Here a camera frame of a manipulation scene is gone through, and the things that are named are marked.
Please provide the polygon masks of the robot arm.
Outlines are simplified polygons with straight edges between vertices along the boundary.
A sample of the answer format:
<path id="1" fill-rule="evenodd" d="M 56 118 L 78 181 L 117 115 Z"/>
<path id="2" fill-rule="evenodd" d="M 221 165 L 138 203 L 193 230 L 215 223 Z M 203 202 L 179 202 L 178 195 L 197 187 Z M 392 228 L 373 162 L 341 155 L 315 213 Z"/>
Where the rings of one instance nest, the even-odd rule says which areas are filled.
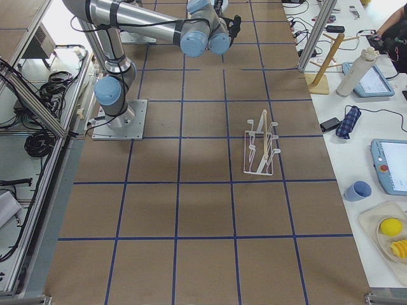
<path id="1" fill-rule="evenodd" d="M 112 130 L 130 126 L 135 118 L 126 94 L 136 67 L 125 54 L 121 32 L 166 41 L 188 57 L 199 57 L 205 50 L 226 53 L 234 40 L 231 28 L 239 23 L 224 18 L 222 6 L 212 1 L 188 1 L 187 19 L 148 10 L 132 1 L 64 1 L 64 5 L 78 20 L 92 25 L 99 39 L 107 76 L 97 82 L 94 92 Z"/>

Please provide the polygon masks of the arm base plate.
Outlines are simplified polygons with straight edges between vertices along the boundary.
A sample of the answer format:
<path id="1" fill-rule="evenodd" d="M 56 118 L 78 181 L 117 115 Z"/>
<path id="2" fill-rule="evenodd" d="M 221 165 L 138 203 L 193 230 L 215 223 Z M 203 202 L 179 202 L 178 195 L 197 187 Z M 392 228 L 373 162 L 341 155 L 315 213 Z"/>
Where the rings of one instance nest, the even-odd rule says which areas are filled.
<path id="1" fill-rule="evenodd" d="M 99 107 L 100 119 L 89 121 L 93 140 L 142 140 L 148 100 L 129 100 L 127 110 L 113 118 L 106 116 Z"/>

